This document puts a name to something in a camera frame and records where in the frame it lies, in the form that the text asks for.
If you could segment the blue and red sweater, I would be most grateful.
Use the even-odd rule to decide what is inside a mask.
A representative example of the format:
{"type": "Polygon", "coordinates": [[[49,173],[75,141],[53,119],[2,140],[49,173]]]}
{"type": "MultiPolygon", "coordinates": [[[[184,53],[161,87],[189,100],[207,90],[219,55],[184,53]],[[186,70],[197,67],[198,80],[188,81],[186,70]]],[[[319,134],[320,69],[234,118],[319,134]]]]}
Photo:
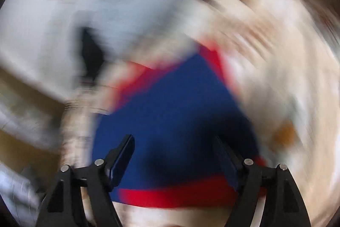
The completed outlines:
{"type": "Polygon", "coordinates": [[[236,171],[230,160],[221,169],[214,138],[241,157],[262,159],[251,124],[228,90],[231,79],[221,53],[200,46],[183,62],[141,71],[119,86],[117,108],[100,118],[95,134],[94,159],[127,134],[135,139],[111,199],[156,208],[233,206],[236,171]]]}

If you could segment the leaf pattern fleece blanket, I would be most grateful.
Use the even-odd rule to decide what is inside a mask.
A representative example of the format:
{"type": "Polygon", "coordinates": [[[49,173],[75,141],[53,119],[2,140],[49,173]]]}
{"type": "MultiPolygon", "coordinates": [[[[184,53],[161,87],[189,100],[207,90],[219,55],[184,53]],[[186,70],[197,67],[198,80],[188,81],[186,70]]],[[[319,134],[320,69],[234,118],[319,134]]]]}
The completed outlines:
{"type": "Polygon", "coordinates": [[[200,54],[248,119],[259,157],[288,165],[312,226],[339,208],[339,61],[326,38],[333,16],[303,0],[180,0],[151,34],[82,85],[63,119],[61,160],[89,164],[100,127],[200,54]]]}

